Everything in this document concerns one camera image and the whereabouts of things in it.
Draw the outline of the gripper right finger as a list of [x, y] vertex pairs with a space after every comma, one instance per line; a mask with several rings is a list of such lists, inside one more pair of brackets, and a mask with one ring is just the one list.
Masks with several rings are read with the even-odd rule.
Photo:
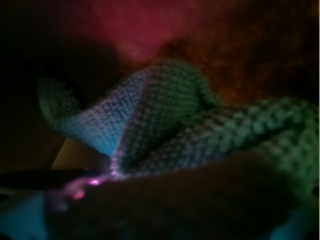
[[46, 194], [51, 240], [259, 240], [308, 203], [319, 149], [265, 162], [248, 151], [195, 168], [101, 175]]

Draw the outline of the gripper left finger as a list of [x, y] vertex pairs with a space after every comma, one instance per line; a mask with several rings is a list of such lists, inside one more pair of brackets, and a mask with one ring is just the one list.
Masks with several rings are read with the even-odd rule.
[[0, 238], [47, 240], [46, 191], [59, 190], [73, 180], [96, 180], [92, 168], [16, 170], [0, 175]]

